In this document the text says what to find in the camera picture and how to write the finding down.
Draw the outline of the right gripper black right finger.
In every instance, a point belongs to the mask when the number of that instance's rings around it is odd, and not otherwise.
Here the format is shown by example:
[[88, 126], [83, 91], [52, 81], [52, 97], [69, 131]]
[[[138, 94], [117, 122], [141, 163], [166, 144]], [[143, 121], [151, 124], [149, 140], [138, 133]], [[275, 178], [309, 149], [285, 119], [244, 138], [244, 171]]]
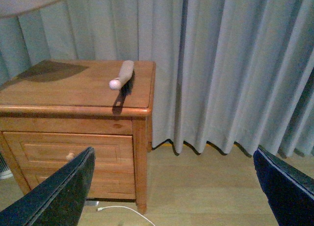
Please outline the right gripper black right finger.
[[314, 224], [314, 179], [268, 151], [253, 154], [255, 170], [280, 226]]

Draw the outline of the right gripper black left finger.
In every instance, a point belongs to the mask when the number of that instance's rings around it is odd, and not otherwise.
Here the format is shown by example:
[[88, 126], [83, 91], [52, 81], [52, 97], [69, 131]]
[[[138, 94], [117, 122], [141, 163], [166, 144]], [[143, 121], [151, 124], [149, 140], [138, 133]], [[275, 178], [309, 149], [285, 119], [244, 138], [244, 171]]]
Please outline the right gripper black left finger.
[[95, 151], [86, 148], [0, 213], [2, 226], [76, 226], [91, 186]]

